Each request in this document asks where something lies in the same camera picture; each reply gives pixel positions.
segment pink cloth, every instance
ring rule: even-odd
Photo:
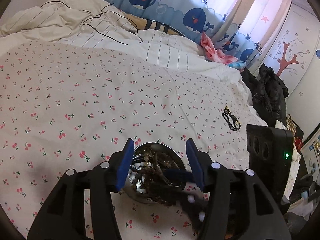
[[[223,63],[223,64],[230,64],[232,62],[238,61],[236,57],[226,55],[223,53],[221,49],[215,49],[211,39],[205,34],[204,32],[201,34],[201,46],[204,48],[205,55],[208,60]]]

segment bed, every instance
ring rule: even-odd
[[[49,1],[0,27],[0,203],[23,236],[67,169],[92,169],[128,138],[164,143],[189,170],[188,138],[213,161],[248,168],[245,125],[266,123],[238,70],[206,61],[185,37],[137,30],[103,0]],[[221,116],[226,105],[237,132]],[[296,156],[287,197],[298,168]],[[196,238],[179,208],[143,205],[122,191],[113,204],[123,239]],[[84,205],[93,238],[89,192]]]

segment metal screw head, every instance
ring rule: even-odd
[[[253,170],[247,170],[246,173],[249,175],[249,176],[253,176],[254,175],[254,171]]]
[[[75,170],[69,169],[69,170],[66,171],[66,174],[67,174],[68,176],[71,176],[71,175],[75,174]]]
[[[219,169],[221,167],[221,165],[220,165],[220,163],[214,162],[214,163],[211,163],[211,167],[214,169]]]
[[[100,167],[103,168],[103,169],[106,169],[109,166],[110,166],[110,163],[108,163],[108,162],[103,162],[103,163],[100,164]]]

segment tree decal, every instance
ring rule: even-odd
[[[289,33],[290,33],[289,31],[286,31],[284,33],[284,35],[282,36],[282,42],[278,41],[278,49],[274,49],[276,54],[275,55],[270,54],[270,57],[273,58],[273,59],[276,59],[280,64],[280,68],[279,68],[278,73],[277,73],[278,77],[281,75],[281,73],[284,70],[289,70],[289,73],[290,73],[291,76],[292,76],[292,73],[298,75],[296,69],[288,68],[288,66],[290,66],[292,64],[302,64],[302,65],[305,64],[305,62],[297,61],[297,56],[303,57],[304,54],[309,54],[310,53],[310,51],[308,49],[306,50],[306,52],[300,51],[300,52],[295,52],[294,53],[292,50],[294,49],[294,46],[298,46],[297,42],[301,43],[303,45],[304,45],[304,43],[303,43],[303,40],[302,41],[299,40],[299,38],[298,38],[299,34],[297,34],[297,33],[295,34],[295,36],[296,36],[295,40],[292,40],[292,41],[286,43],[285,42],[285,38]]]

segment white bead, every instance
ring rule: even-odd
[[[214,162],[214,163],[211,163],[211,167],[214,169],[219,169],[221,167],[221,165],[220,165],[220,163]]]
[[[67,170],[67,172],[66,172],[66,174],[68,175],[68,176],[71,176],[71,175],[73,175],[75,173],[75,170],[74,169],[69,169],[69,170]]]
[[[199,220],[200,222],[204,221],[205,213],[203,211],[199,212]]]
[[[246,173],[249,175],[249,176],[253,176],[254,175],[254,171],[253,170],[247,170]]]
[[[110,163],[109,162],[103,162],[100,164],[100,167],[103,168],[103,169],[106,169],[110,166]]]
[[[189,203],[194,203],[195,202],[195,197],[193,195],[188,195],[188,202]]]

